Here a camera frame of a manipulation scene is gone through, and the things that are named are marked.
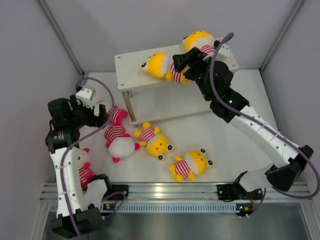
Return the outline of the yellow frog plush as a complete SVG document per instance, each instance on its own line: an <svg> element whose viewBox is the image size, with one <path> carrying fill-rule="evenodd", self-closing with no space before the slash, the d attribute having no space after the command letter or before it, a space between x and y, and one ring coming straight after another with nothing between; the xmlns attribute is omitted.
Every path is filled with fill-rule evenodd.
<svg viewBox="0 0 320 240"><path fill-rule="evenodd" d="M139 140L140 146L145 147L146 153L159 161L163 161L165 154L173 149L168 137L161 133L160 127L153 127L148 121L133 134Z"/></svg>
<svg viewBox="0 0 320 240"><path fill-rule="evenodd" d="M168 82L184 85L190 81L183 75L189 67L185 67L181 72L176 71L173 57L167 52L156 52L149 56L141 64L141 69L155 78L164 79Z"/></svg>
<svg viewBox="0 0 320 240"><path fill-rule="evenodd" d="M175 156L175 162L168 165L172 178L177 182L186 179L194 181L196 175L202 175L213 166L213 161L206 157L206 150L189 150L183 157Z"/></svg>
<svg viewBox="0 0 320 240"><path fill-rule="evenodd" d="M220 41L216 40L212 34L200 30L184 37L182 44L186 52L193 48L198 48L201 52L209 55L215 52L216 47L220 44Z"/></svg>

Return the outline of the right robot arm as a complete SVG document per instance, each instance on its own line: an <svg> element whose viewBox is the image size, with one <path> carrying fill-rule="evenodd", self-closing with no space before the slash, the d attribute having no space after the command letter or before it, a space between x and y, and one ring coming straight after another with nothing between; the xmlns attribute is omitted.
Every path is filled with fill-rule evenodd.
<svg viewBox="0 0 320 240"><path fill-rule="evenodd" d="M244 199L252 191L268 187L287 196L309 164L313 149L291 142L264 121L249 101L231 88L234 74L224 62L213 61L196 47L172 58L173 69L196 83L212 112L245 134L272 161L263 168L242 172L232 183L235 196Z"/></svg>

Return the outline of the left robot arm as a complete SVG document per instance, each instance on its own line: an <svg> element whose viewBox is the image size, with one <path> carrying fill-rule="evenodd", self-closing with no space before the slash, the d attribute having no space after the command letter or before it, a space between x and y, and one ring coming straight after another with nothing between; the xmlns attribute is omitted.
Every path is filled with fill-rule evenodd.
<svg viewBox="0 0 320 240"><path fill-rule="evenodd" d="M58 198L51 229L66 239L81 237L101 228L100 205L112 196L113 187L101 174L89 182L86 192L82 191L78 164L79 143L83 140L80 129L88 126L100 131L109 115L104 105L97 105L92 96L80 93L49 102L48 110L52 119L45 144L55 170Z"/></svg>

